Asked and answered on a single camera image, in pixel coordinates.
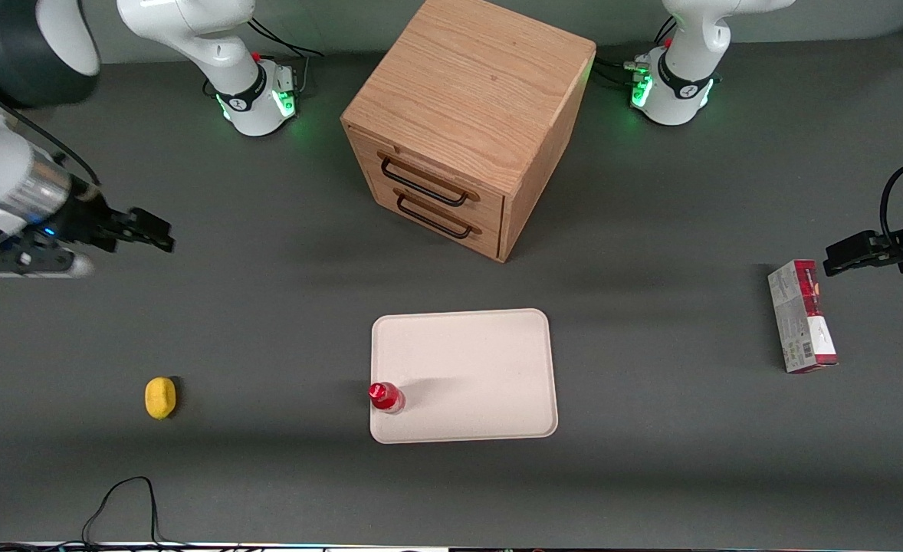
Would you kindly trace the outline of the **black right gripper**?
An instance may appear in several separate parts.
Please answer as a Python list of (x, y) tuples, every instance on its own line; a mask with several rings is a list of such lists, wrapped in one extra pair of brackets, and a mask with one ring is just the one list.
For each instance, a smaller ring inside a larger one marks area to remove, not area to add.
[(71, 195), (52, 216), (34, 225), (34, 233), (53, 242), (77, 242), (82, 245), (116, 251), (119, 241), (139, 242), (171, 254), (175, 239), (171, 225), (145, 209), (128, 211), (128, 229), (118, 220), (119, 211), (108, 206), (103, 192), (88, 191)]

